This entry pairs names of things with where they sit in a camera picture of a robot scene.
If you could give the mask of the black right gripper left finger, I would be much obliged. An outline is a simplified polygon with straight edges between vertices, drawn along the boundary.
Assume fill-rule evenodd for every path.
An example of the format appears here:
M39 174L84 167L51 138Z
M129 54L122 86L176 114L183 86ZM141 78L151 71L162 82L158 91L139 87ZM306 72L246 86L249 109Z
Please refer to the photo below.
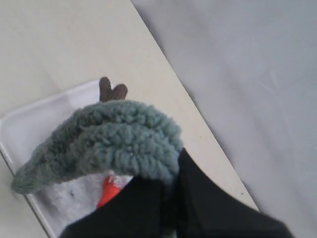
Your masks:
M168 190L160 180L133 178L112 200L68 225L62 238L159 238L162 203Z

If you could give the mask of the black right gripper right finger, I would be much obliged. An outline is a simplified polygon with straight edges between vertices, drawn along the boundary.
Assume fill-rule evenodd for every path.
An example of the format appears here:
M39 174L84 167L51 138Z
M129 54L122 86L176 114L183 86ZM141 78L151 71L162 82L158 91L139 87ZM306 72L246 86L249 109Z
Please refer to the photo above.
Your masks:
M217 186L183 149L178 158L179 238L291 238L286 225Z

